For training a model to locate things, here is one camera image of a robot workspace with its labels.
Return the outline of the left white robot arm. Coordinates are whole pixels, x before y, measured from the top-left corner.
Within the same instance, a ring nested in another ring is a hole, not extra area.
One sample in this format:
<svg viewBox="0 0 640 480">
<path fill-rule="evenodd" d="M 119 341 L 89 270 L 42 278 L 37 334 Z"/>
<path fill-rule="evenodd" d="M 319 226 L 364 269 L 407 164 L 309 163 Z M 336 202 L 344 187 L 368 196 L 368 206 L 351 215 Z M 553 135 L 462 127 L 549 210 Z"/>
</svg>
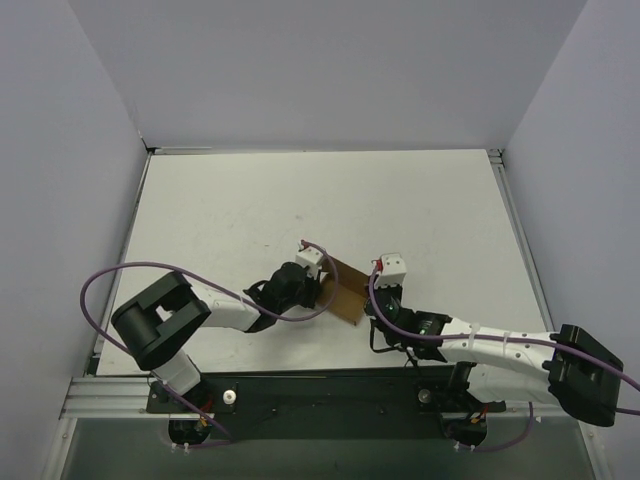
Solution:
<svg viewBox="0 0 640 480">
<path fill-rule="evenodd" d="M 212 288 L 193 287 L 169 272 L 120 306 L 111 317 L 139 369 L 166 383 L 170 400 L 183 411 L 204 402 L 205 387 L 183 346 L 201 327 L 258 333 L 294 307 L 312 309 L 320 295 L 321 264 L 286 262 L 267 280 L 243 291 L 249 300 Z"/>
</svg>

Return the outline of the brown cardboard box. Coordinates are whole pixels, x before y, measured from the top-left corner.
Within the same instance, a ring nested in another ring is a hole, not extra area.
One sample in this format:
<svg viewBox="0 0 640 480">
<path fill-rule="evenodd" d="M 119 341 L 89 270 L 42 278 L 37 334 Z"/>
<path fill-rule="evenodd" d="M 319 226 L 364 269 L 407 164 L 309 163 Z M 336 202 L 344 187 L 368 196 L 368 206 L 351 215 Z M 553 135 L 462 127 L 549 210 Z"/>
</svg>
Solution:
<svg viewBox="0 0 640 480">
<path fill-rule="evenodd" d="M 369 277 L 338 259 L 333 261 L 338 272 L 338 280 L 335 280 L 329 262 L 325 261 L 323 270 L 327 274 L 320 281 L 321 290 L 317 303 L 319 306 L 326 305 L 332 298 L 334 288 L 337 288 L 328 311 L 347 324 L 357 326 L 364 316 Z"/>
</svg>

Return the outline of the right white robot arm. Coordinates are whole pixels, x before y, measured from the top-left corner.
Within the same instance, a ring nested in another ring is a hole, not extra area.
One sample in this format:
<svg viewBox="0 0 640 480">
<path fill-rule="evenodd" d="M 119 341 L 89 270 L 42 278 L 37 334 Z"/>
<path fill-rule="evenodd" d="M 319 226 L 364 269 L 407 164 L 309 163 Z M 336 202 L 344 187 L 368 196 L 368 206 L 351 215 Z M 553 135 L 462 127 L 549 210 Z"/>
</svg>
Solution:
<svg viewBox="0 0 640 480">
<path fill-rule="evenodd" d="M 367 287 L 366 315 L 392 350 L 454 365 L 453 388 L 480 403 L 557 405 L 599 427 L 615 423 L 622 361 L 586 330 L 501 331 L 401 304 L 401 286 Z"/>
</svg>

